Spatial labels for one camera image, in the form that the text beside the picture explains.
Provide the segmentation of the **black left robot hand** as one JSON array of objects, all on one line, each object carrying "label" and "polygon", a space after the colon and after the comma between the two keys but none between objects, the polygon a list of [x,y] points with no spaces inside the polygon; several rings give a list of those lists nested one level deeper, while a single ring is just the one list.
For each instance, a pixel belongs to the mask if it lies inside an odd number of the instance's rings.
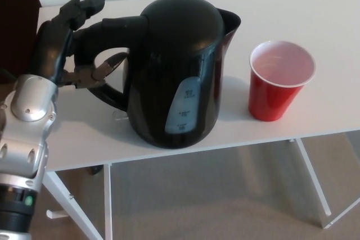
[{"label": "black left robot hand", "polygon": [[99,67],[80,62],[72,73],[64,69],[66,58],[75,56],[80,48],[85,31],[79,28],[104,5],[105,0],[70,0],[63,5],[57,16],[40,26],[27,73],[48,79],[58,87],[91,89],[105,85],[105,78],[127,58],[125,52],[111,56]]}]

